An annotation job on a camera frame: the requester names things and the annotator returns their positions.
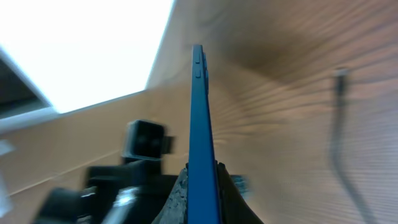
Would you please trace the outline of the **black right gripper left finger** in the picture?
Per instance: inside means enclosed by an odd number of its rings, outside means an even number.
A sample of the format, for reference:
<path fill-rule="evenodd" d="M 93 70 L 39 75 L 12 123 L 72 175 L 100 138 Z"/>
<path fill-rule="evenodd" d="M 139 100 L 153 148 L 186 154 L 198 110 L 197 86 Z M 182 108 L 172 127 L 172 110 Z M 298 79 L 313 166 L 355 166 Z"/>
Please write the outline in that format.
<path fill-rule="evenodd" d="M 188 171 L 181 170 L 165 205 L 152 224 L 187 224 Z"/>

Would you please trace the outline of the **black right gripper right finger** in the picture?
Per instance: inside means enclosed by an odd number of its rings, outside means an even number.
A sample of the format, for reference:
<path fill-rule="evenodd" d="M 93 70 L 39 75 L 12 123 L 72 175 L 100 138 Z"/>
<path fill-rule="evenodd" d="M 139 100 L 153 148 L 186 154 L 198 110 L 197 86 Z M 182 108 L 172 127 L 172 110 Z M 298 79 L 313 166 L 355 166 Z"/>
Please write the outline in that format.
<path fill-rule="evenodd" d="M 221 220 L 224 224 L 263 224 L 249 208 L 223 163 L 217 166 Z"/>

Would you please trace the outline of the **blue Galaxy smartphone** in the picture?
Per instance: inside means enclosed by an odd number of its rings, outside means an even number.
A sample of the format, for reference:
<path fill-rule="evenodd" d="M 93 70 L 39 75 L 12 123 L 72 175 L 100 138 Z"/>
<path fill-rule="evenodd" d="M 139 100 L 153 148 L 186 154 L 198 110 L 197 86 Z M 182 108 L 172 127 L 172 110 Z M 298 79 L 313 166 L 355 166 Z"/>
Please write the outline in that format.
<path fill-rule="evenodd" d="M 202 45 L 192 48 L 187 223 L 222 223 L 208 102 L 208 70 Z"/>

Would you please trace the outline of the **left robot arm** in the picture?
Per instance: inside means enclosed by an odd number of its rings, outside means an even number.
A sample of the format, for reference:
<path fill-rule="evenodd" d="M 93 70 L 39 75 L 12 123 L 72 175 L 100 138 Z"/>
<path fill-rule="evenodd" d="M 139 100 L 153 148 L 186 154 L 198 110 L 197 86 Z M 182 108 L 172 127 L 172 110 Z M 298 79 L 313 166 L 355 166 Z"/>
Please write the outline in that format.
<path fill-rule="evenodd" d="M 129 123 L 121 163 L 87 168 L 81 190 L 53 189 L 31 222 L 186 223 L 187 174 L 162 172 L 172 141 L 159 123 Z"/>

